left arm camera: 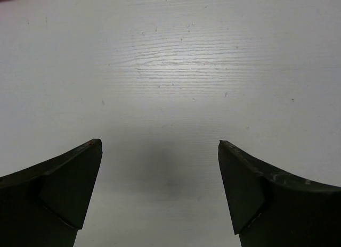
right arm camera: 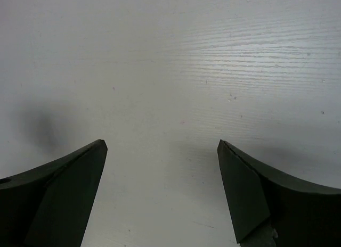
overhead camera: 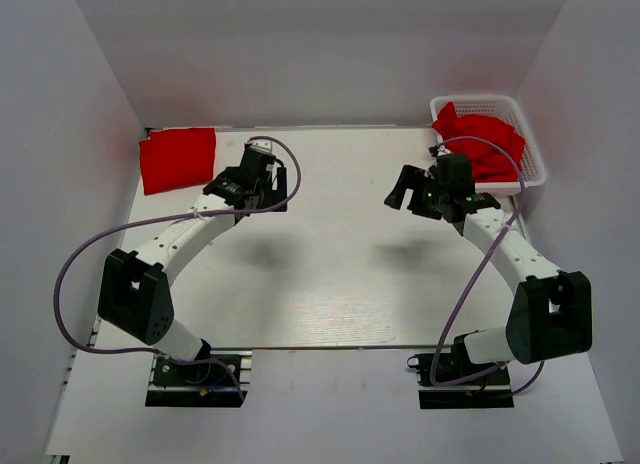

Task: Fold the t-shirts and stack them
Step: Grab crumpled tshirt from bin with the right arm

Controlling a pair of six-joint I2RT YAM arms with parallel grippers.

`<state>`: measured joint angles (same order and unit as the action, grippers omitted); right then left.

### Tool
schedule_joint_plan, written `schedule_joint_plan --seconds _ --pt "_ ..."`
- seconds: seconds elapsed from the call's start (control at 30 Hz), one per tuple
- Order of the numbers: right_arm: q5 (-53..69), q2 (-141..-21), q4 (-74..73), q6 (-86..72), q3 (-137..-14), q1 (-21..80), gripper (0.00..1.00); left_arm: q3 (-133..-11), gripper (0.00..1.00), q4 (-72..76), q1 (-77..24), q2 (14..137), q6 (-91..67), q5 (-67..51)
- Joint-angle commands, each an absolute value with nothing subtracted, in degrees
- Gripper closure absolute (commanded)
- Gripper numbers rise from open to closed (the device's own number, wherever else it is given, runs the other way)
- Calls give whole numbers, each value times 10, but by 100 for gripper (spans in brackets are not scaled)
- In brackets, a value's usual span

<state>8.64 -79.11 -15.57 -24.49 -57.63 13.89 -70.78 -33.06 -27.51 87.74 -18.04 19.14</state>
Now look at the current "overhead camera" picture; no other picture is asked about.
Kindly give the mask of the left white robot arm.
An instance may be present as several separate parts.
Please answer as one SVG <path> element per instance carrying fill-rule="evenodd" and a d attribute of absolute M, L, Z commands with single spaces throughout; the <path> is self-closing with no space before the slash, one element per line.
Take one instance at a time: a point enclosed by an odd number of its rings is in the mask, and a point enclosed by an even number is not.
<path fill-rule="evenodd" d="M 188 382 L 209 376 L 211 347 L 175 317 L 171 286 L 206 246 L 243 218 L 287 210 L 287 169 L 273 152 L 277 143 L 267 136 L 249 139 L 240 164 L 207 184 L 188 213 L 150 241 L 131 251 L 116 249 L 106 258 L 99 317 L 176 360 Z"/>

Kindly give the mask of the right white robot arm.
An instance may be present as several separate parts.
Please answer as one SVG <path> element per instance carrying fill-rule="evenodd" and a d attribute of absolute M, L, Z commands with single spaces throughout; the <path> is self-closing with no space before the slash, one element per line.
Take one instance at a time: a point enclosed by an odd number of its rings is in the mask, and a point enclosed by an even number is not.
<path fill-rule="evenodd" d="M 513 293 L 506 323 L 455 338 L 449 366 L 472 383 L 493 363 L 540 361 L 585 353 L 592 347 L 591 284 L 581 272 L 565 272 L 511 228 L 499 202 L 479 193 L 464 155 L 437 158 L 424 170 L 406 165 L 384 203 L 451 224 L 488 256 Z"/>

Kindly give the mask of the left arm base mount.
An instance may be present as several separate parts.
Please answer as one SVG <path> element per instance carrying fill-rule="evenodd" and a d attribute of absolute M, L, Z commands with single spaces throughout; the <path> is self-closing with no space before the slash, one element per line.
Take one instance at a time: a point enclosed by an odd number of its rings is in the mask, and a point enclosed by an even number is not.
<path fill-rule="evenodd" d="M 247 397 L 252 355 L 213 354 L 224 364 L 177 365 L 165 357 L 152 361 L 148 408 L 237 409 Z"/>

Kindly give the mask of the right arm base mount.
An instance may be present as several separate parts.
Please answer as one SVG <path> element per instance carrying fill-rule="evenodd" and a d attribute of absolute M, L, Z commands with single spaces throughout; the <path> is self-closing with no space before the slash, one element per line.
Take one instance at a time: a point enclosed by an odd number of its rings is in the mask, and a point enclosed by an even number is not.
<path fill-rule="evenodd" d="M 500 370 L 455 386 L 434 386 L 430 380 L 432 353 L 410 356 L 408 370 L 417 377 L 418 400 L 421 410 L 478 410 L 514 407 L 508 370 Z"/>

